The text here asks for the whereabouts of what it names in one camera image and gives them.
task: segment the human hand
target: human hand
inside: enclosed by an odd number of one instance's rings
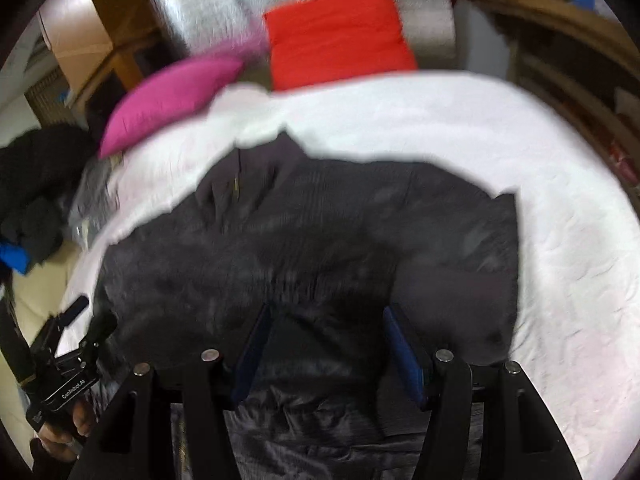
[[[76,400],[72,417],[78,433],[82,436],[88,436],[95,424],[95,415],[86,400],[83,398]],[[38,437],[42,447],[56,460],[73,462],[77,458],[76,454],[66,446],[66,443],[72,440],[71,435],[66,431],[45,422],[38,432]]]

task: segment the red cushion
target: red cushion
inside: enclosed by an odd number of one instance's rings
[[[417,69],[394,0],[307,0],[264,17],[276,90]]]

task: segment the bed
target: bed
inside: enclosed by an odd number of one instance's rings
[[[120,209],[81,255],[62,307],[92,296],[108,245],[169,211],[237,144],[286,126],[313,157],[435,162],[520,216],[519,314],[511,355],[542,395],[585,480],[612,479],[640,438],[640,230],[618,181],[533,96],[464,72],[383,75],[268,94],[229,86],[197,117],[126,153]],[[84,335],[88,309],[59,353]]]

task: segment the magenta cushion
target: magenta cushion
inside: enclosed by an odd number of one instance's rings
[[[232,56],[193,57],[144,80],[118,103],[100,144],[100,158],[136,145],[158,129],[206,107],[233,82],[242,61]]]

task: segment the metal screw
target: metal screw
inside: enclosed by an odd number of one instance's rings
[[[516,361],[505,362],[504,368],[513,375],[519,374],[522,371],[522,367]]]
[[[443,363],[453,361],[453,352],[451,350],[445,350],[444,348],[441,348],[436,352],[436,359]]]
[[[200,358],[206,363],[211,363],[220,359],[220,352],[218,352],[216,349],[210,348],[209,350],[205,350],[202,354],[200,354]]]
[[[133,367],[133,374],[138,377],[142,377],[143,375],[148,374],[149,370],[151,370],[149,363],[138,363]]]

